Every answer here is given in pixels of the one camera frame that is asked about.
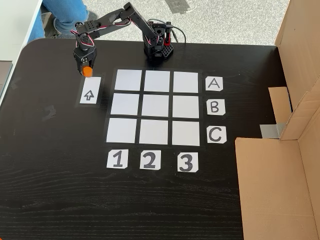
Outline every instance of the orange cap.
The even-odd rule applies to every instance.
[[[92,77],[92,72],[93,72],[93,70],[92,70],[92,68],[89,67],[89,66],[84,66],[84,67],[82,68],[82,74],[83,74],[83,76],[85,76],[85,77],[87,77],[87,78]]]

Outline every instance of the number 2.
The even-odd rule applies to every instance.
[[[159,170],[161,168],[161,151],[145,150],[141,153],[140,169]]]
[[[146,157],[150,157],[151,160],[148,164],[145,164],[143,167],[145,169],[155,169],[156,168],[156,165],[152,165],[156,159],[156,155],[153,153],[153,152],[147,152],[145,154],[143,154],[143,157],[146,158]]]

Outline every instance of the jeans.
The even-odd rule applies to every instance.
[[[70,30],[76,30],[77,22],[85,22],[89,12],[82,0],[43,0],[42,4],[56,18],[53,21],[54,28],[60,33],[71,35]],[[45,37],[41,19],[41,9],[36,16],[28,42]]]

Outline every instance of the dark wooden table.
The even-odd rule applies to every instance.
[[[261,138],[259,125],[276,123],[268,87],[286,85],[277,48],[175,44],[169,60],[150,64],[142,42],[96,45],[99,107],[76,104],[74,40],[36,40],[21,53],[0,109],[0,238],[243,239],[234,140]],[[204,127],[226,126],[227,142],[205,143],[196,173],[177,172],[179,149],[169,146],[160,170],[139,169],[139,146],[129,148],[128,168],[106,168],[115,69],[145,68],[223,77],[223,91],[203,92],[200,110]],[[210,98],[225,99],[225,115],[207,115]]]

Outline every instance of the grid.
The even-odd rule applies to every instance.
[[[106,116],[106,143],[201,146],[197,72],[118,69]]]

